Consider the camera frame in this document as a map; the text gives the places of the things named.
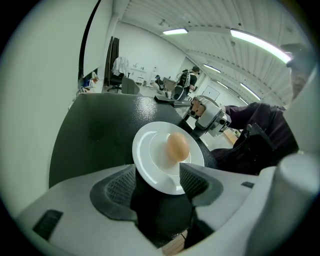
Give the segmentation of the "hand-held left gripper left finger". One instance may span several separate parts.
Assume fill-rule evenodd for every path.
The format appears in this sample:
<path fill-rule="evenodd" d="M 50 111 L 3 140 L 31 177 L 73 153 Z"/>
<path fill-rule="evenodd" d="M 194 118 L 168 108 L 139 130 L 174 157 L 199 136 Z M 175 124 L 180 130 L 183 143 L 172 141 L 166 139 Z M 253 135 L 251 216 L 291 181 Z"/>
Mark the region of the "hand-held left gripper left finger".
<path fill-rule="evenodd" d="M 131 209 L 133 164 L 64 180 L 27 206 L 16 221 L 49 256 L 160 256 Z"/>

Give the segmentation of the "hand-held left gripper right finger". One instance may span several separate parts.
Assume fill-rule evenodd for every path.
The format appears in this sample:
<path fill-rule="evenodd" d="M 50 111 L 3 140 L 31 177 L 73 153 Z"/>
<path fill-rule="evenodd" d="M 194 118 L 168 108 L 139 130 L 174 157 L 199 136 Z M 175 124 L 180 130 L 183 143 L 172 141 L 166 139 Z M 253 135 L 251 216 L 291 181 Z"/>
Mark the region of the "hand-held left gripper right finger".
<path fill-rule="evenodd" d="M 258 177 L 222 171 L 191 163 L 179 166 L 180 184 L 191 204 L 188 230 L 215 232 L 234 224 L 250 232 L 254 221 L 238 216 Z"/>

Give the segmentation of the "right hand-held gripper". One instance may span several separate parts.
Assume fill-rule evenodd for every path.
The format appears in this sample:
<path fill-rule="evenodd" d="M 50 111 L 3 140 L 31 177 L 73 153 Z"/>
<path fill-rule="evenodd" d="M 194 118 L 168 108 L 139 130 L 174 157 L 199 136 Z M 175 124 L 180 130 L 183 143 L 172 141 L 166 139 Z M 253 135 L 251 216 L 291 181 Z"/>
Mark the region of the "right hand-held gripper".
<path fill-rule="evenodd" d="M 194 134 L 197 137 L 209 133 L 212 137 L 223 133 L 231 124 L 231 118 L 222 108 L 220 108 L 211 99 L 204 96 L 196 96 L 202 105 L 205 106 L 205 111 L 199 118 L 196 119 Z M 192 102 L 190 100 L 174 101 L 174 108 L 190 108 Z"/>

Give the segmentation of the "person's right hand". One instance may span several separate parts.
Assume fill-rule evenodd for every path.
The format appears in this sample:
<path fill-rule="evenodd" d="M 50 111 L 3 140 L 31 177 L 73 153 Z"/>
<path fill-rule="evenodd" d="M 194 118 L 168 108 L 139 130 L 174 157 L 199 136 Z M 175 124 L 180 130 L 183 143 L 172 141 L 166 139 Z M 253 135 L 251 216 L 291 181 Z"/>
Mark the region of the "person's right hand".
<path fill-rule="evenodd" d="M 189 115 L 195 119 L 198 119 L 199 117 L 202 116 L 205 110 L 206 110 L 206 107 L 202 105 L 202 103 L 197 98 L 194 98 L 191 101 Z"/>

